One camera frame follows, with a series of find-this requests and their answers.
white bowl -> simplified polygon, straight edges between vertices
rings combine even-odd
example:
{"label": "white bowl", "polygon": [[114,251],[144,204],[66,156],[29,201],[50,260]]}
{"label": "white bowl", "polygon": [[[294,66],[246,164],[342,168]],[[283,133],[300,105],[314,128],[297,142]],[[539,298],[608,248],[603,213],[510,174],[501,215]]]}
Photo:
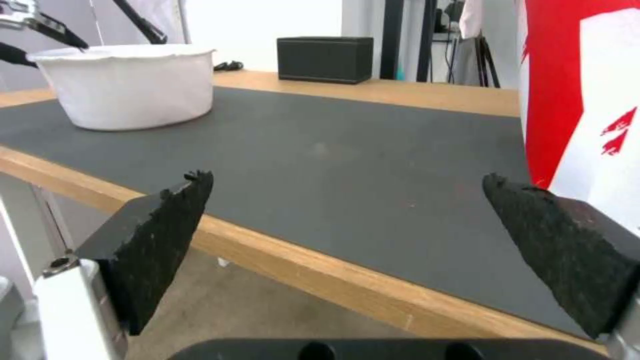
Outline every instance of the white bowl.
{"label": "white bowl", "polygon": [[213,102],[211,53],[191,44],[66,48],[27,55],[71,121],[87,129],[144,129],[187,121]]}

gray table mat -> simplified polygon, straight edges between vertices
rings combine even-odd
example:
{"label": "gray table mat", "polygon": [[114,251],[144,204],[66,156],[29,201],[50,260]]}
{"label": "gray table mat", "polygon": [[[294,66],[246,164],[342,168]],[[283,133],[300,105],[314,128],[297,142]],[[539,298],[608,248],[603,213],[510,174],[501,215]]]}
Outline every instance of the gray table mat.
{"label": "gray table mat", "polygon": [[210,215],[584,336],[481,189],[528,179],[515,118],[216,88],[209,114],[144,131],[76,128],[56,101],[1,109],[0,143],[144,193],[212,170]]}

white cloth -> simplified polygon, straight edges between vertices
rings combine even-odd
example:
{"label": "white cloth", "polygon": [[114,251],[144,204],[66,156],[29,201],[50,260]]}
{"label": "white cloth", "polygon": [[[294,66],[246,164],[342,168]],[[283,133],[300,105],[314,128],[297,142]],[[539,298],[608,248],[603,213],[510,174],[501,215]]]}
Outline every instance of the white cloth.
{"label": "white cloth", "polygon": [[460,15],[460,35],[474,38],[482,30],[483,0],[466,0]]}

black box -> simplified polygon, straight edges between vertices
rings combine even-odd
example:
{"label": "black box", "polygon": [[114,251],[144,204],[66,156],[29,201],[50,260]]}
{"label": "black box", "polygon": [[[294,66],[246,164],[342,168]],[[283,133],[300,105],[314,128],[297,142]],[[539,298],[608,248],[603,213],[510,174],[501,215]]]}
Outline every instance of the black box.
{"label": "black box", "polygon": [[357,84],[371,78],[373,38],[278,39],[278,77]]}

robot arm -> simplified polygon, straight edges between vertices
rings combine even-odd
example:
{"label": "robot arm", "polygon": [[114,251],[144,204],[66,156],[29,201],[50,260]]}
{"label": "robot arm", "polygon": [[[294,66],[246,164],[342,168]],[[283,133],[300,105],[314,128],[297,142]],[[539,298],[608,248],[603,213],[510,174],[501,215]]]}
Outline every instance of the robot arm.
{"label": "robot arm", "polygon": [[[167,36],[147,19],[140,16],[126,0],[113,0],[151,44],[166,44]],[[3,6],[11,13],[3,13]],[[81,51],[89,45],[61,21],[40,11],[36,0],[0,0],[0,28],[37,31],[57,42]],[[18,65],[36,67],[26,59],[26,53],[16,47],[0,43],[0,60]]]}

